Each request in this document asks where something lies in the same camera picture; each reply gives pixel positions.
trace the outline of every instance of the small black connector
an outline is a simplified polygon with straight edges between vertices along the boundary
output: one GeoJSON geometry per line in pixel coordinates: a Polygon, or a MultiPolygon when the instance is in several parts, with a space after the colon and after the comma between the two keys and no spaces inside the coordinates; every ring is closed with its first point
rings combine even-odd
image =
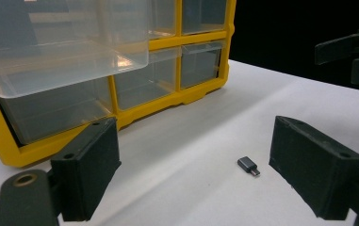
{"type": "Polygon", "coordinates": [[[256,169],[256,164],[247,156],[242,157],[237,160],[239,166],[241,166],[246,172],[252,174],[253,176],[258,176],[259,171],[256,169]]]}

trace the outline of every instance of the storage drawer cabinet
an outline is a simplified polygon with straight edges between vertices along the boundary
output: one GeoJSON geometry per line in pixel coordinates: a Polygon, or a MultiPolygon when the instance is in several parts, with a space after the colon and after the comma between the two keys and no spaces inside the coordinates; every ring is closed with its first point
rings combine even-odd
{"type": "Polygon", "coordinates": [[[4,3],[0,159],[6,165],[23,167],[59,152],[95,120],[115,117],[121,129],[197,101],[228,79],[236,0],[4,3]]]}

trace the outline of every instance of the transparent drawer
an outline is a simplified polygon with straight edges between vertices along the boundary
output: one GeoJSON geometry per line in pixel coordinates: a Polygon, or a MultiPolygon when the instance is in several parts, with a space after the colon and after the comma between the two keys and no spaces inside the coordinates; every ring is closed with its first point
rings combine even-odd
{"type": "Polygon", "coordinates": [[[175,0],[149,0],[149,38],[175,36],[175,0]]]}
{"type": "Polygon", "coordinates": [[[147,65],[147,0],[0,0],[0,97],[147,65]]]}
{"type": "Polygon", "coordinates": [[[176,59],[180,48],[150,52],[147,67],[114,75],[118,105],[122,110],[142,105],[175,91],[176,59]]]}
{"type": "Polygon", "coordinates": [[[223,30],[226,0],[183,0],[182,34],[223,30]]]}
{"type": "Polygon", "coordinates": [[[216,78],[222,48],[221,40],[182,46],[181,89],[216,78]]]}
{"type": "Polygon", "coordinates": [[[23,144],[50,137],[112,112],[108,78],[47,90],[0,104],[23,144]]]}

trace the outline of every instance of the black background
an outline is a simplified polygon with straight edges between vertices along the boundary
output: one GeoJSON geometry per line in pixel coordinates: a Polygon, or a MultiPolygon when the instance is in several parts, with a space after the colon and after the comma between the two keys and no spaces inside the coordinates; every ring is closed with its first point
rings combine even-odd
{"type": "Polygon", "coordinates": [[[359,89],[352,58],[315,65],[318,43],[356,33],[359,1],[237,0],[230,58],[254,66],[359,89]]]}

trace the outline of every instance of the yellow plastic organizer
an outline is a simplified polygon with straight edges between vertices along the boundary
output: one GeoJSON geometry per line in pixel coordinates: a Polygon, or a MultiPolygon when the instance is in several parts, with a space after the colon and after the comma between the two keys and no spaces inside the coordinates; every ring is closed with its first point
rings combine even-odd
{"type": "MultiPolygon", "coordinates": [[[[221,88],[228,79],[236,0],[148,0],[148,3],[149,64],[92,84],[95,90],[108,90],[108,95],[100,97],[103,99],[101,103],[106,105],[105,115],[98,115],[92,121],[116,117],[118,129],[121,129],[169,106],[197,101],[208,92],[221,88]]],[[[19,100],[25,103],[31,98],[19,100]]],[[[16,121],[6,110],[24,114],[25,107],[12,105],[13,102],[7,100],[5,103],[0,99],[0,159],[8,166],[24,167],[47,159],[92,122],[81,121],[71,129],[51,135],[44,135],[40,130],[39,137],[23,144],[21,138],[25,139],[25,133],[17,136],[16,121]]],[[[58,114],[64,118],[63,111],[58,114]]]]}

